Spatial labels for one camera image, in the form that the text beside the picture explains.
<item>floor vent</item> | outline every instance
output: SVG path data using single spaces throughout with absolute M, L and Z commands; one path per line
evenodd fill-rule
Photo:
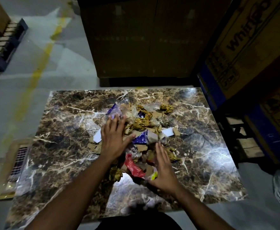
M 31 144 L 32 139 L 20 139 L 11 143 L 0 171 L 0 200 L 14 197 Z

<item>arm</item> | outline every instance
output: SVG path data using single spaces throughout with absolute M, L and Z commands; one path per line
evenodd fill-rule
M 233 230 L 220 216 L 199 201 L 177 180 L 170 159 L 161 143 L 156 143 L 158 178 L 149 183 L 172 195 L 198 230 Z
M 101 183 L 111 163 L 118 158 L 135 135 L 123 141 L 125 116 L 118 120 L 110 118 L 101 129 L 101 155 L 70 183 L 57 197 L 38 213 L 26 230 L 77 229 L 84 212 Z

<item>trash pile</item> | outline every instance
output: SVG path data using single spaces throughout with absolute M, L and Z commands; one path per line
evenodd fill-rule
M 132 144 L 124 151 L 125 161 L 113 162 L 109 172 L 109 180 L 120 181 L 123 172 L 131 176 L 154 180 L 158 177 L 155 143 L 160 141 L 167 144 L 168 137 L 180 136 L 176 127 L 169 127 L 166 115 L 173 111 L 173 106 L 169 104 L 151 103 L 145 106 L 131 105 L 128 100 L 115 103 L 106 113 L 105 121 L 109 116 L 113 119 L 115 115 L 122 117 L 126 115 L 124 137 L 136 134 Z M 100 129 L 89 139 L 88 148 L 92 154 L 100 154 L 101 151 Z M 166 151 L 171 162 L 180 162 L 176 156 L 176 149 L 166 147 Z

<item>forearm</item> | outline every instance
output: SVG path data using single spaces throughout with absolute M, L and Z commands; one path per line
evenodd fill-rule
M 181 185 L 178 186 L 173 196 L 198 230 L 233 230 L 220 216 Z
M 47 204 L 26 229 L 77 229 L 110 164 L 111 161 L 101 156 L 96 159 Z

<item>right hand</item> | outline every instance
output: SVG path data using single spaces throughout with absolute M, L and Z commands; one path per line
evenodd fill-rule
M 156 143 L 156 154 L 158 177 L 149 183 L 174 197 L 181 185 L 174 173 L 170 158 L 160 142 Z

